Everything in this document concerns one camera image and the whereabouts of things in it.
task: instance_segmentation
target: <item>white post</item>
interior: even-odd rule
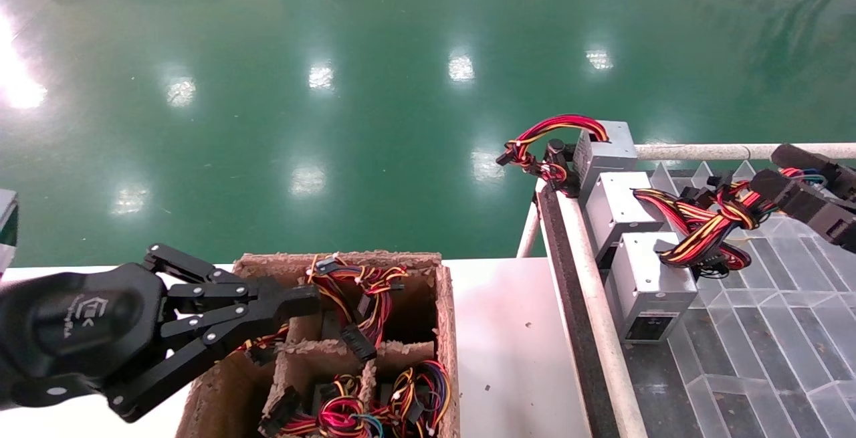
[[[609,312],[606,292],[603,291],[600,273],[591,251],[580,204],[576,199],[568,199],[560,192],[556,192],[556,197],[559,199],[559,209],[562,210],[562,220],[568,230],[568,242],[571,244],[571,254],[574,256],[583,298],[586,299],[591,332],[594,334],[597,355],[600,356],[600,364],[606,378],[618,432],[621,438],[647,438],[645,423],[639,411],[639,401],[633,391],[615,323]]]
[[[535,242],[535,236],[538,236],[538,223],[540,221],[541,214],[538,212],[537,204],[530,203],[529,213],[526,215],[526,224],[523,224],[523,236],[520,237],[520,245],[517,246],[517,257],[532,255],[532,244]]]
[[[829,158],[856,158],[856,142],[794,144]],[[770,158],[779,144],[639,144],[639,160],[752,160]]]

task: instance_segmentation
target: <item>colorful wires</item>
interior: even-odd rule
[[[790,179],[805,179],[803,171],[780,170]],[[701,276],[721,279],[728,271],[742,269],[752,258],[725,242],[737,228],[752,230],[776,212],[777,207],[761,195],[749,191],[749,181],[720,187],[716,191],[716,212],[682,201],[675,195],[657,189],[634,189],[634,197],[651,203],[685,235],[673,249],[660,252],[660,261],[672,267],[696,267]]]
[[[375,414],[396,438],[424,438],[437,434],[449,402],[449,375],[440,362],[428,360],[398,375],[388,404]]]
[[[284,343],[285,338],[288,335],[288,323],[285,322],[280,326],[279,331],[275,332],[275,334],[269,334],[267,336],[262,336],[261,338],[255,338],[255,340],[246,340],[244,344],[237,349],[238,352],[245,352],[250,348],[256,347],[259,349],[265,349],[270,346],[274,346],[277,343]]]
[[[316,264],[318,256],[312,260],[309,269],[309,282],[315,283],[322,290],[322,294],[331,297],[337,294],[336,304],[345,316],[347,322],[357,322],[358,328],[364,336],[379,346],[383,340],[383,326],[392,312],[392,297],[389,291],[397,285],[397,279],[407,277],[407,268],[403,265],[393,267],[368,267],[367,265],[349,265],[338,255],[333,255],[325,261],[332,260],[333,268],[321,276],[317,272]],[[351,282],[360,286],[366,302],[366,309],[360,313],[364,316],[356,316],[351,307],[345,304],[342,290],[337,283]]]
[[[360,380],[340,374],[330,387],[317,417],[296,413],[282,433],[327,438],[430,438],[449,410],[449,375],[440,362],[428,360],[399,374],[387,405],[367,410],[357,399]]]
[[[505,142],[505,152],[496,159],[496,163],[500,166],[515,164],[522,167],[525,173],[537,175],[547,181],[565,182],[565,179],[568,178],[568,172],[562,166],[551,162],[539,162],[534,155],[529,153],[529,146],[535,140],[541,139],[553,130],[563,128],[581,129],[589,132],[597,142],[609,140],[603,125],[593,118],[576,114],[557,115],[533,125],[529,130],[520,134],[517,139]]]

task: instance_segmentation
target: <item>cardboard compartment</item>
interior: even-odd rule
[[[235,274],[244,279],[273,276],[285,286],[305,281],[313,254],[244,255],[235,262]],[[323,314],[291,319],[285,344],[279,346],[275,368],[252,368],[244,356],[230,356],[195,381],[178,438],[257,438],[257,426],[263,415],[282,397],[287,386],[294,386],[306,399],[314,387],[335,374],[361,375],[361,401],[376,401],[377,383],[416,362],[437,359],[449,373],[452,402],[437,430],[438,438],[458,438],[459,408],[457,353],[455,349],[455,310],[449,270],[441,265],[438,254],[391,253],[370,251],[340,253],[348,264],[391,267],[405,265],[404,290],[393,292],[393,310],[385,326],[385,342],[377,349],[377,359],[362,366],[339,340],[331,337],[329,324],[323,326]],[[346,298],[356,304],[357,286],[343,286]],[[267,395],[259,404],[259,390]]]

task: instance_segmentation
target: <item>black rubber strip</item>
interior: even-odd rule
[[[568,335],[571,349],[574,350],[577,374],[580,377],[580,391],[586,405],[591,438],[619,438],[618,423],[609,399],[606,378],[600,358],[597,356],[597,344],[591,321],[586,309],[586,299],[580,286],[568,232],[562,220],[559,200],[556,193],[544,188],[538,194],[538,207],[544,220],[544,230],[550,239],[544,243],[550,250],[553,270],[556,271],[559,296],[568,322]]]

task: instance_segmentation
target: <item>white table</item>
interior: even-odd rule
[[[461,432],[465,438],[590,436],[570,344],[545,258],[444,261],[452,274]],[[231,265],[218,265],[230,269]],[[111,267],[9,269],[3,282]],[[177,280],[166,280],[170,286]],[[187,387],[134,425],[86,396],[58,407],[3,411],[0,435],[159,438],[175,434]]]

